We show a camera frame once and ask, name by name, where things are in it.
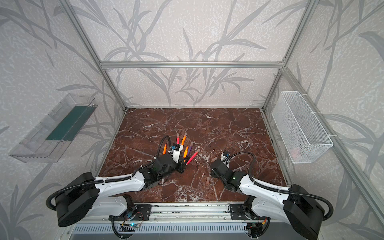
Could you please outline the pink red marker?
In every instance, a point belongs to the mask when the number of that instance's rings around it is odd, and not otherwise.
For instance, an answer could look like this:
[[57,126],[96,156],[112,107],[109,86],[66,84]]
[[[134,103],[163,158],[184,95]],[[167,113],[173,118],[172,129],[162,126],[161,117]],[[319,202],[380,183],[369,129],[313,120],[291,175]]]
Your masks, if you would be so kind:
[[190,157],[190,159],[187,161],[186,165],[189,165],[190,162],[199,154],[200,149],[197,149],[197,151]]

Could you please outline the orange highlighter marker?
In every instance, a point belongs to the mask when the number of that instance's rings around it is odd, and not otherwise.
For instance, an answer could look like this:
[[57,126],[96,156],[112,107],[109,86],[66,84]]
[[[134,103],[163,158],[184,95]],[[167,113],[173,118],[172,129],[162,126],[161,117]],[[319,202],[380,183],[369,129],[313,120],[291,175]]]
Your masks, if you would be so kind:
[[181,142],[181,146],[183,146],[185,144],[186,139],[187,139],[187,133],[185,133],[184,136],[183,136],[183,139],[182,139],[182,142]]

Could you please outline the purple marker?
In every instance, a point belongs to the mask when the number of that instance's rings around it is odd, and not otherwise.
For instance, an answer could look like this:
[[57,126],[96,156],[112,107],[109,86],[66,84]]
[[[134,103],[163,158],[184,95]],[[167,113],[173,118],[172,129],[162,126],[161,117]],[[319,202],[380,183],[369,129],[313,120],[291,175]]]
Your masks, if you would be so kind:
[[190,153],[191,153],[191,150],[192,150],[193,146],[194,146],[194,142],[191,142],[191,144],[189,145],[189,149],[188,149],[188,153],[187,153],[187,156],[189,156],[189,155],[190,155]]

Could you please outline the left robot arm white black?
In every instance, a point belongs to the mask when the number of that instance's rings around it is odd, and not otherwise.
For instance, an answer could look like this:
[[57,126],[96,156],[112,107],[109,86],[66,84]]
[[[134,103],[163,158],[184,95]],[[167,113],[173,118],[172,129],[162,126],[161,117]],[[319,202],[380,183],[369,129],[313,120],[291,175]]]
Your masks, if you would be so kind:
[[59,227],[86,217],[119,217],[133,207],[123,193],[151,189],[173,172],[182,174],[188,161],[188,157],[174,161],[172,155],[166,154],[128,175],[102,178],[87,172],[51,194],[46,206],[57,213]]

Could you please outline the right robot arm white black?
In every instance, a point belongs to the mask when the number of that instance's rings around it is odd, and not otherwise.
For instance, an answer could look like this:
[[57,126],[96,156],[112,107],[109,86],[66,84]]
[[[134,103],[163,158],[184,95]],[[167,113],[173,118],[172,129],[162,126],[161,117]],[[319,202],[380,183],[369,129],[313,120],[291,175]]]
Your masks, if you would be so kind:
[[307,240],[318,239],[322,223],[334,213],[327,199],[311,195],[299,185],[288,188],[268,184],[244,172],[232,171],[217,158],[211,163],[211,175],[219,179],[225,189],[248,196],[243,206],[250,219],[279,220]]

